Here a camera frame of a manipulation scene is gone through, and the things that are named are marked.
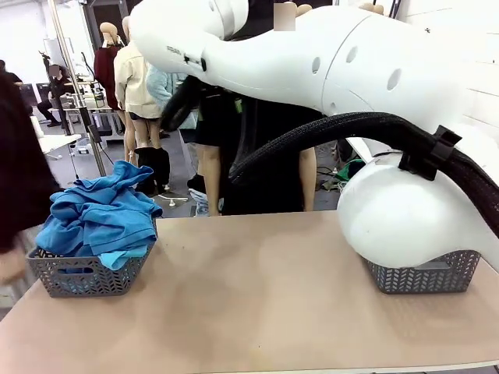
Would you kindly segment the bystander bare hand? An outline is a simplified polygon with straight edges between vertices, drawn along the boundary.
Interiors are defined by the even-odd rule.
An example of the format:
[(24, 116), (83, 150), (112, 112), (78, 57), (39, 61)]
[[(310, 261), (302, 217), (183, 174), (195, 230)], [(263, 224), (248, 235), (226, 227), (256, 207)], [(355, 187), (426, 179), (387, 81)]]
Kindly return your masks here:
[(0, 284), (11, 284), (24, 276), (26, 272), (25, 252), (14, 248), (0, 256)]

